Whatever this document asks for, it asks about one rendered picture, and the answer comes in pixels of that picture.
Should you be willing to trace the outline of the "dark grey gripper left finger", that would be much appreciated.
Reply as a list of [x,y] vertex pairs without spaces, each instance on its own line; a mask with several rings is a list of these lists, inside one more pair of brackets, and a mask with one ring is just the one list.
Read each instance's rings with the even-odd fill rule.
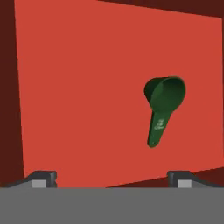
[[26,178],[6,185],[9,187],[56,188],[56,171],[34,171]]

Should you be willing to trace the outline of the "green measuring cup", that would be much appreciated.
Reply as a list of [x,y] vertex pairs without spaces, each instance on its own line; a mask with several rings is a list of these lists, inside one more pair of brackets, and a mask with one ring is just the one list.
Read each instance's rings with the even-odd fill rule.
[[153,148],[159,144],[172,113],[184,100],[186,84],[178,76],[158,77],[149,80],[143,92],[152,110],[147,144]]

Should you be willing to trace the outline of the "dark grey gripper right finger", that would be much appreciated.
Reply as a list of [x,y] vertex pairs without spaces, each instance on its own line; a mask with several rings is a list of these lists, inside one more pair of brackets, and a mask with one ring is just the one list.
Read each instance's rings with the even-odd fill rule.
[[218,187],[217,184],[200,179],[190,171],[168,171],[168,186],[175,188]]

